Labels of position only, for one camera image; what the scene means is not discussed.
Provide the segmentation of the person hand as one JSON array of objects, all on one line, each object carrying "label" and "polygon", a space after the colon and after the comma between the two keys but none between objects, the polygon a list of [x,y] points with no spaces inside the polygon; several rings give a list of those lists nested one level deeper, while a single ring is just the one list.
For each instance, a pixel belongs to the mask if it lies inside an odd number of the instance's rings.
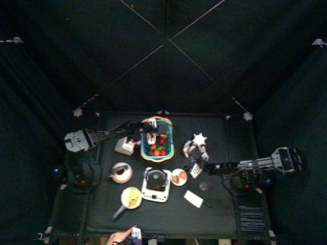
[{"label": "person hand", "polygon": [[132,230],[134,229],[127,229],[124,232],[114,233],[110,236],[110,239],[108,239],[106,245],[116,245],[118,243],[123,242],[127,239],[127,237],[131,235]]}]

